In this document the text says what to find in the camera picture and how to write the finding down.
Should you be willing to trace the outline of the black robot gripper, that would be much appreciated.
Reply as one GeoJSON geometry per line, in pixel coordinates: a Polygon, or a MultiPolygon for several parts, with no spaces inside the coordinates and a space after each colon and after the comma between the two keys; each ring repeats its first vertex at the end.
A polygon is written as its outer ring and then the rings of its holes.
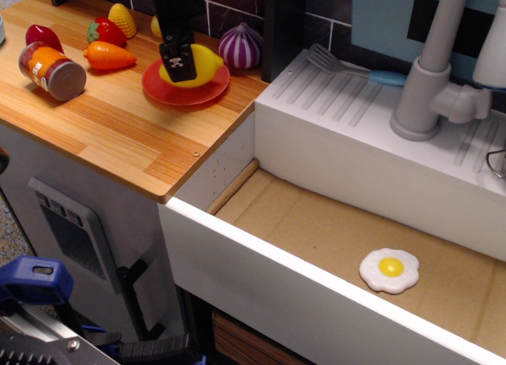
{"type": "Polygon", "coordinates": [[[162,33],[160,56],[169,79],[175,83],[197,77],[191,44],[192,20],[206,11],[204,0],[153,0],[162,33]]]}

